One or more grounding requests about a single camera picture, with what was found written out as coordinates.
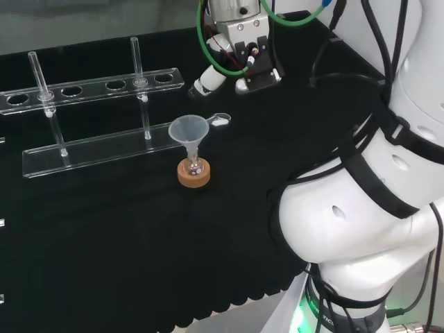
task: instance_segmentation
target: test tube rack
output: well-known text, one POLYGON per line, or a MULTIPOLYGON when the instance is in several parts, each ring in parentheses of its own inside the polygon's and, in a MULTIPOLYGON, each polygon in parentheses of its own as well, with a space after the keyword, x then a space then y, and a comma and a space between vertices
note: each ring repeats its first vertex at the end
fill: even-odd
POLYGON ((170 123, 150 126, 148 95, 180 89, 185 83, 177 68, 142 70, 139 40, 132 37, 133 74, 46 85, 36 52, 28 54, 37 87, 0 93, 0 114, 6 116, 43 110, 55 144, 22 153, 25 178, 45 176, 113 160, 152 153, 180 144, 168 134, 170 123), (65 142, 57 120, 57 107, 135 95, 139 101, 142 128, 65 142))

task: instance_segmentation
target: table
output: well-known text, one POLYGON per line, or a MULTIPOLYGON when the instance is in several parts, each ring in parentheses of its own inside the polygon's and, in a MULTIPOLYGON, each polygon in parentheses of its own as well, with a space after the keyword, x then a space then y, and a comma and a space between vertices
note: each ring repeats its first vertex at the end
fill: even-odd
MULTIPOLYGON (((306 13, 296 13, 291 18, 306 13)), ((151 95, 153 124, 184 114, 227 112, 228 128, 200 145, 210 184, 181 187, 183 148, 34 179, 24 149, 53 143, 43 112, 0 118, 0 330, 170 332, 247 298, 286 289, 301 267, 276 251, 266 191, 322 160, 378 106, 378 89, 356 80, 307 86, 327 30, 318 21, 277 28, 287 76, 279 86, 237 96, 229 80, 190 101, 208 66, 194 28, 139 36, 144 70, 177 67, 186 88, 151 95)), ((38 51, 49 84, 132 72, 129 38, 38 51)), ((379 74, 342 42, 321 73, 379 74)), ((25 53, 0 57, 0 90, 34 86, 25 53)), ((141 127, 134 97, 59 108, 65 140, 141 127)))

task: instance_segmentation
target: green light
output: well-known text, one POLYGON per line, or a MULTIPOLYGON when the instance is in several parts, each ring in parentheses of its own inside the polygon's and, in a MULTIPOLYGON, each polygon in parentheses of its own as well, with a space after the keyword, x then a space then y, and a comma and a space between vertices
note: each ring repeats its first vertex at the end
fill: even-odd
POLYGON ((297 307, 291 319, 289 333, 311 333, 308 320, 304 316, 302 306, 297 307))
POLYGON ((298 332, 298 328, 302 325, 304 321, 304 314, 300 307, 296 307, 296 311, 294 311, 293 318, 291 319, 290 324, 290 333, 298 332))

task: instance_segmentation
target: rack hole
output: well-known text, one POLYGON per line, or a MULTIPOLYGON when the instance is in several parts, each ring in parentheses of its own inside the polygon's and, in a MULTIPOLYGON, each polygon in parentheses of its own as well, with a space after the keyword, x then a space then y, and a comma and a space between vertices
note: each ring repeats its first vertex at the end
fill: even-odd
POLYGON ((393 161, 395 162, 396 166, 401 170, 408 171, 410 169, 410 166, 401 157, 397 155, 392 155, 391 157, 393 158, 393 161))
POLYGON ((18 94, 8 97, 8 103, 11 105, 21 105, 29 100, 27 94, 18 94))
POLYGON ((436 140, 436 134, 424 126, 418 126, 419 133, 428 140, 436 140))
POLYGON ((339 208, 337 206, 333 206, 332 211, 333 211, 333 214, 335 215, 336 218, 341 219, 343 221, 345 220, 345 214, 341 210, 341 208, 339 208))
POLYGON ((154 76, 154 80, 158 83, 168 83, 173 80, 173 76, 171 74, 159 74, 154 76))
POLYGON ((123 89, 126 86, 125 81, 122 80, 116 80, 116 81, 110 81, 106 83, 106 87, 109 90, 120 90, 123 89))
POLYGON ((62 89, 62 95, 66 97, 75 97, 83 91, 82 87, 68 87, 62 89))

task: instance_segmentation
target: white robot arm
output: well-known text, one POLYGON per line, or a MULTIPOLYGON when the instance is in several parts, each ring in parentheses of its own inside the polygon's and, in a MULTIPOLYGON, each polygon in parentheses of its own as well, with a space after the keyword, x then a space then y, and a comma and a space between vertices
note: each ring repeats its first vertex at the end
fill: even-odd
MULTIPOLYGON (((428 204, 435 202, 444 214, 444 163, 434 154, 444 149, 444 1, 421 0, 421 4, 420 29, 393 85, 390 109, 399 124, 391 135, 377 130, 362 152, 395 199, 418 212, 404 219, 394 216, 387 204, 371 198, 368 187, 357 182, 361 170, 350 167, 289 186, 280 201, 280 226, 291 249, 305 261, 319 264, 323 280, 352 300, 382 298, 438 240, 438 224, 428 204), (430 150, 399 145, 397 140, 408 130, 417 136, 416 143, 430 150)), ((330 162, 312 173, 339 163, 330 162)), ((359 319, 381 307, 349 311, 359 319)), ((333 311, 345 316, 340 307, 333 306, 333 311)), ((315 316, 308 314, 315 327, 315 316)), ((385 320, 376 332, 390 331, 385 320)))
MULTIPOLYGON (((248 79, 240 78, 237 81, 238 94, 269 87, 280 81, 269 53, 268 15, 258 0, 209 0, 205 21, 211 22, 207 30, 211 28, 217 31, 207 41, 210 52, 216 58, 228 53, 236 61, 231 65, 241 66, 240 69, 244 65, 249 66, 248 79)), ((189 93, 193 97, 207 96, 217 90, 225 79, 224 74, 210 66, 196 80, 189 93)))

